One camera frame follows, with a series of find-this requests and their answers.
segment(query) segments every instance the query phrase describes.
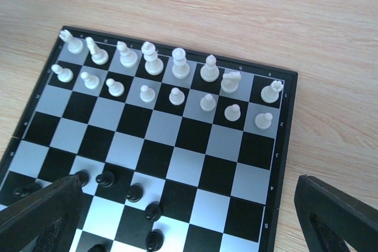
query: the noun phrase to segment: black square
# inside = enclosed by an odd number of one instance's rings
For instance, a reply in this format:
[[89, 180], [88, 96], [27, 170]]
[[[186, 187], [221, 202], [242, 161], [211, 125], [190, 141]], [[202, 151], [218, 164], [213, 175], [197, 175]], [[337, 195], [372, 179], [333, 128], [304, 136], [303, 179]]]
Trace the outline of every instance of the black square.
[[112, 96], [109, 93], [108, 86], [106, 85], [106, 83], [104, 83], [101, 89], [100, 97], [104, 97], [109, 100], [116, 100], [117, 102], [124, 103], [128, 96], [133, 77], [119, 74], [119, 73], [108, 72], [106, 76], [106, 80], [110, 78], [113, 79], [114, 81], [122, 83], [125, 88], [125, 91], [119, 97]]
[[274, 139], [244, 132], [238, 162], [270, 170]]
[[173, 148], [165, 144], [145, 140], [136, 171], [165, 178], [171, 162]]
[[80, 230], [82, 230], [84, 227], [85, 219], [87, 218], [87, 214], [89, 211], [90, 204], [92, 203], [93, 196], [83, 193], [83, 198], [84, 198], [83, 208], [80, 211], [80, 218], [79, 218], [79, 222], [77, 223], [77, 228]]
[[101, 244], [106, 251], [110, 251], [113, 241], [92, 233], [82, 232], [79, 243], [77, 244], [76, 252], [88, 252], [93, 246]]
[[196, 192], [193, 186], [166, 180], [160, 200], [163, 215], [189, 222]]
[[153, 224], [145, 219], [144, 211], [125, 206], [115, 240], [146, 250], [146, 237]]
[[117, 132], [144, 138], [151, 114], [151, 109], [125, 104]]
[[264, 87], [269, 86], [273, 81], [274, 81], [274, 79], [271, 79], [271, 78], [254, 76], [253, 84], [252, 84], [252, 92], [250, 94], [249, 101], [251, 103], [258, 103], [258, 104], [262, 104], [264, 106], [275, 107], [276, 109], [278, 109], [279, 105], [281, 103], [282, 91], [279, 92], [278, 99], [274, 103], [266, 103], [261, 99], [261, 90]]
[[[224, 111], [226, 107], [231, 106], [233, 104], [237, 104], [240, 107], [240, 118], [237, 121], [232, 122], [226, 119], [226, 117], [224, 116]], [[214, 124], [243, 131], [244, 123], [246, 121], [247, 109], [248, 102], [231, 99], [229, 97], [219, 96], [217, 110], [214, 116]]]
[[142, 57], [141, 62], [139, 63], [138, 70], [136, 71], [135, 77], [140, 77], [140, 78], [144, 78], [144, 79], [148, 79], [148, 80], [152, 80], [152, 81], [162, 82], [163, 76], [164, 76], [164, 73], [165, 73], [165, 69], [166, 69], [167, 64], [168, 64], [168, 57], [159, 55], [159, 58], [161, 59], [161, 61], [163, 61], [163, 65], [164, 65], [162, 73], [160, 73], [159, 75], [156, 75], [156, 76], [148, 74], [147, 71], [146, 71], [146, 68], [144, 67], [146, 60]]
[[49, 148], [38, 178], [48, 182], [55, 182], [70, 174], [74, 160], [74, 153]]
[[63, 117], [87, 124], [97, 97], [73, 91]]
[[111, 187], [97, 186], [96, 196], [124, 204], [126, 201], [126, 192], [130, 187], [132, 179], [132, 171], [111, 163], [106, 163], [103, 171], [113, 172], [116, 181]]
[[175, 146], [206, 153], [210, 132], [211, 124], [183, 117]]
[[39, 145], [49, 146], [59, 120], [59, 117], [36, 112], [24, 139]]
[[185, 104], [187, 102], [189, 89], [179, 87], [179, 90], [182, 91], [185, 95], [185, 100], [181, 105], [174, 106], [170, 102], [170, 93], [174, 87], [175, 86], [169, 84], [161, 84], [159, 95], [156, 99], [155, 110], [182, 116], [184, 113]]
[[264, 206], [231, 197], [224, 233], [259, 242]]
[[194, 72], [193, 81], [191, 83], [191, 89], [198, 90], [198, 91], [204, 91], [205, 93], [211, 93], [211, 94], [219, 94], [220, 93], [220, 82], [222, 81], [222, 76], [224, 73], [223, 68], [219, 68], [219, 76], [218, 79], [214, 82], [206, 82], [201, 77], [201, 68], [202, 64], [197, 64]]
[[109, 59], [107, 60], [107, 62], [105, 64], [98, 65], [98, 64], [96, 64], [92, 61], [92, 56], [90, 55], [90, 53], [88, 53], [88, 56], [85, 59], [84, 65], [85, 66], [91, 66], [93, 68], [102, 69], [102, 70], [107, 70], [109, 68], [110, 63], [112, 62], [114, 53], [116, 51], [116, 47], [114, 47], [112, 45], [107, 45], [107, 44], [99, 44], [99, 43], [96, 43], [96, 44], [99, 48], [101, 48], [102, 50], [105, 50], [107, 52]]
[[234, 181], [236, 162], [205, 156], [199, 188], [229, 196]]
[[222, 235], [190, 224], [183, 252], [219, 252]]
[[78, 155], [104, 162], [113, 136], [113, 131], [88, 125]]
[[72, 63], [68, 63], [68, 62], [65, 62], [65, 61], [59, 61], [57, 64], [62, 68], [70, 69], [73, 73], [73, 78], [68, 83], [63, 83], [63, 82], [58, 80], [57, 74], [52, 74], [48, 84], [55, 86], [55, 87], [59, 87], [59, 88], [67, 89], [67, 90], [72, 90], [73, 86], [75, 85], [76, 79], [79, 76], [80, 69], [82, 68], [81, 65], [72, 64]]
[[19, 198], [13, 196], [14, 189], [24, 187], [34, 182], [35, 178], [9, 171], [0, 191], [0, 204], [10, 206], [19, 201]]

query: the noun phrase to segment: black chess piece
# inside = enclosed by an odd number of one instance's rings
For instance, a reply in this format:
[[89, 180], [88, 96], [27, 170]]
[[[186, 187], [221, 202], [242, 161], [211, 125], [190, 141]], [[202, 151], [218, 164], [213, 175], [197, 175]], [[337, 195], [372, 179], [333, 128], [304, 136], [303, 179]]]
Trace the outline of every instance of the black chess piece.
[[31, 183], [31, 184], [28, 184], [24, 187], [18, 187], [16, 189], [14, 189], [13, 196], [20, 198], [20, 199], [25, 198], [25, 197], [29, 196], [30, 194], [34, 193], [35, 191], [38, 191], [41, 188], [42, 188], [41, 184]]
[[152, 222], [160, 219], [161, 214], [162, 214], [162, 209], [156, 203], [149, 204], [144, 211], [144, 216], [146, 220], [152, 221]]
[[89, 174], [86, 171], [78, 171], [75, 173], [79, 177], [79, 184], [81, 187], [84, 187], [89, 182]]
[[103, 245], [97, 244], [89, 249], [88, 252], [106, 252], [106, 249]]
[[126, 193], [126, 199], [130, 202], [138, 202], [143, 196], [143, 188], [137, 184], [131, 185]]
[[98, 174], [96, 182], [102, 187], [110, 187], [116, 181], [114, 173], [111, 171], [104, 171], [102, 174]]
[[151, 231], [146, 238], [147, 251], [158, 251], [163, 245], [163, 240], [163, 234], [159, 230]]

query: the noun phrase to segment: pawn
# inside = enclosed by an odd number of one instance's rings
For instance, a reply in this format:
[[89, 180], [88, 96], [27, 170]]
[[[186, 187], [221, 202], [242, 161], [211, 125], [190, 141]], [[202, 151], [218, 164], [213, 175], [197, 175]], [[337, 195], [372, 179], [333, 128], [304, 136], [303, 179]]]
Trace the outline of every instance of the pawn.
[[156, 203], [151, 203], [149, 204], [145, 211], [144, 211], [144, 216], [146, 220], [155, 222], [160, 219], [162, 214], [162, 210], [160, 206]]
[[126, 193], [126, 199], [130, 202], [138, 202], [143, 196], [143, 188], [137, 184], [131, 185]]
[[78, 171], [74, 175], [79, 177], [79, 184], [81, 187], [84, 187], [89, 182], [89, 174], [86, 171]]
[[156, 76], [163, 72], [164, 64], [163, 61], [158, 57], [156, 52], [156, 47], [150, 42], [146, 41], [142, 45], [143, 57], [146, 60], [144, 65], [148, 74]]
[[116, 181], [114, 173], [111, 171], [104, 171], [102, 174], [96, 176], [96, 182], [102, 187], [110, 187]]
[[141, 87], [141, 100], [145, 103], [150, 103], [155, 99], [156, 93], [152, 88], [146, 85]]
[[123, 66], [127, 68], [131, 68], [136, 64], [138, 60], [138, 56], [136, 55], [136, 52], [133, 50], [130, 50], [124, 42], [118, 41], [117, 49], [119, 50], [119, 53], [120, 53], [119, 61], [121, 62]]
[[174, 106], [179, 106], [184, 103], [185, 95], [178, 88], [173, 88], [170, 93], [170, 102]]
[[51, 66], [51, 70], [58, 75], [58, 80], [63, 82], [63, 83], [68, 83], [72, 80], [73, 78], [73, 73], [70, 69], [68, 68], [62, 68], [58, 64], [54, 64]]
[[18, 187], [16, 189], [14, 189], [13, 196], [17, 197], [19, 199], [25, 198], [25, 197], [33, 194], [34, 192], [38, 191], [41, 188], [42, 188], [42, 186], [40, 184], [31, 183], [31, 184], [28, 184], [24, 187]]
[[237, 90], [241, 79], [242, 75], [240, 72], [223, 74], [223, 79], [220, 82], [220, 86], [225, 93], [231, 94]]
[[173, 67], [172, 73], [178, 79], [184, 79], [189, 75], [190, 67], [185, 57], [186, 52], [182, 48], [175, 48], [172, 51]]
[[255, 124], [261, 130], [265, 130], [272, 124], [272, 119], [273, 116], [271, 113], [260, 113], [255, 118]]
[[151, 231], [146, 238], [148, 252], [158, 251], [163, 246], [164, 236], [159, 230]]
[[97, 65], [104, 65], [107, 63], [107, 60], [109, 59], [107, 52], [99, 48], [93, 38], [87, 37], [85, 40], [87, 41], [87, 46], [90, 55], [92, 56], [92, 61]]
[[88, 252], [106, 252], [106, 249], [103, 245], [97, 244], [89, 249]]
[[238, 106], [237, 104], [227, 106], [224, 110], [224, 116], [228, 121], [236, 121], [240, 118], [240, 106]]
[[205, 112], [212, 111], [216, 106], [214, 97], [211, 94], [206, 94], [206, 96], [201, 99], [200, 106]]
[[59, 33], [59, 37], [68, 44], [69, 52], [73, 54], [79, 54], [84, 49], [84, 44], [78, 38], [74, 38], [68, 30], [62, 30]]
[[201, 78], [206, 82], [214, 82], [219, 77], [219, 69], [216, 66], [217, 59], [214, 55], [206, 58], [206, 64], [202, 66], [200, 74]]
[[119, 97], [125, 91], [125, 87], [122, 85], [122, 83], [116, 82], [113, 79], [107, 79], [106, 80], [106, 85], [109, 88], [109, 93], [113, 97]]
[[266, 103], [274, 103], [279, 97], [279, 92], [282, 91], [284, 85], [281, 81], [273, 81], [269, 86], [261, 90], [261, 99]]
[[90, 90], [94, 90], [100, 84], [100, 79], [95, 75], [89, 74], [88, 72], [82, 72], [80, 77], [84, 80], [84, 85]]

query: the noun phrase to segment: white chess piece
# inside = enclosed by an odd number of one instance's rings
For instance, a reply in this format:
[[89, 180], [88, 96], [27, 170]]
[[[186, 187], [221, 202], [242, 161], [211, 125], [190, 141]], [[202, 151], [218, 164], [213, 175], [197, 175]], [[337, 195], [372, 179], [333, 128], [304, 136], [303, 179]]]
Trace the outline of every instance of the white chess piece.
[[91, 75], [88, 72], [82, 72], [80, 77], [84, 80], [84, 85], [90, 90], [94, 90], [100, 84], [100, 79], [96, 75]]
[[87, 46], [92, 56], [92, 61], [97, 65], [104, 65], [107, 63], [107, 60], [109, 59], [107, 52], [99, 48], [93, 38], [87, 37], [85, 40], [87, 41]]
[[146, 85], [141, 87], [141, 100], [145, 103], [150, 103], [155, 99], [155, 91]]
[[225, 93], [233, 93], [237, 90], [239, 82], [242, 79], [240, 72], [230, 72], [223, 74], [223, 79], [220, 82], [220, 86]]
[[68, 83], [72, 80], [73, 78], [73, 73], [70, 69], [68, 68], [62, 68], [58, 64], [54, 64], [51, 66], [51, 70], [58, 75], [58, 80], [63, 82], [63, 83]]
[[119, 61], [123, 66], [127, 68], [135, 66], [138, 60], [138, 56], [136, 55], [136, 52], [134, 50], [130, 50], [128, 46], [122, 41], [117, 42], [117, 49], [120, 53]]
[[216, 102], [211, 94], [206, 94], [200, 101], [200, 106], [205, 112], [210, 112], [215, 109]]
[[84, 44], [78, 38], [74, 38], [68, 30], [62, 30], [59, 33], [59, 37], [68, 44], [69, 52], [73, 54], [79, 54], [84, 49]]
[[206, 82], [214, 82], [219, 77], [219, 69], [216, 66], [217, 59], [214, 55], [206, 57], [206, 64], [201, 68], [201, 78]]
[[272, 124], [273, 116], [271, 113], [260, 113], [255, 118], [255, 124], [258, 128], [265, 130]]
[[261, 99], [266, 103], [274, 103], [279, 97], [279, 92], [282, 91], [284, 85], [281, 81], [273, 81], [269, 86], [261, 90]]
[[224, 110], [224, 116], [228, 121], [236, 121], [240, 118], [240, 106], [233, 104]]
[[174, 106], [181, 105], [185, 100], [185, 95], [178, 88], [173, 88], [170, 93], [170, 102]]
[[125, 87], [122, 85], [122, 83], [116, 82], [113, 79], [107, 79], [106, 80], [106, 85], [109, 88], [109, 93], [113, 97], [119, 97], [125, 91]]
[[148, 74], [156, 76], [163, 72], [164, 65], [161, 59], [158, 57], [156, 47], [150, 42], [146, 41], [142, 45], [142, 53], [146, 63], [144, 65]]
[[172, 51], [173, 67], [172, 73], [178, 79], [184, 79], [189, 75], [190, 67], [187, 63], [186, 52], [182, 48], [175, 48]]

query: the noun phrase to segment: wooden table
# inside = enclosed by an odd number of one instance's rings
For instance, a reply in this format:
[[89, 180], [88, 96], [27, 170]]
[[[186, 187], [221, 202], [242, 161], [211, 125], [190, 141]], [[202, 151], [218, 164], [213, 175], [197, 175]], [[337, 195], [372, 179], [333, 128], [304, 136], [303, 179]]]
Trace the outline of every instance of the wooden table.
[[299, 72], [276, 251], [307, 251], [299, 175], [378, 208], [378, 0], [0, 0], [0, 154], [62, 25]]

